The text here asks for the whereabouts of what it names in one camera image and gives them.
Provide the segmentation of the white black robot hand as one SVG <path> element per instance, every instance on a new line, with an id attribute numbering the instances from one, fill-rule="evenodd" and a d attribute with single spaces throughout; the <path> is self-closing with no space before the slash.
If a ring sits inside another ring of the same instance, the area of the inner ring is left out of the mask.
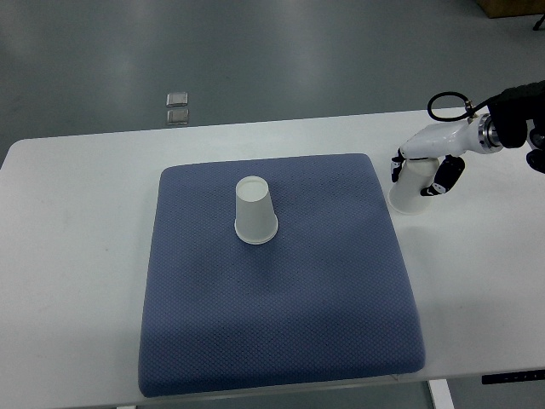
<path id="1" fill-rule="evenodd" d="M 498 153 L 503 149 L 491 115 L 455 122 L 430 124 L 406 141 L 392 158 L 391 178 L 396 183 L 410 161 L 442 158 L 433 180 L 420 191 L 422 197 L 448 193 L 458 182 L 465 162 L 462 155 Z"/>

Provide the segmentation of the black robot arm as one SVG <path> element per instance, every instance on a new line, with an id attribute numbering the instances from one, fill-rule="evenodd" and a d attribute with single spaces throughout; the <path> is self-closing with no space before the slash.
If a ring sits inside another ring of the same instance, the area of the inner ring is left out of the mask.
<path id="1" fill-rule="evenodd" d="M 531 151 L 526 162 L 544 173 L 544 81 L 505 89 L 486 103 L 497 137 L 503 147 Z"/>

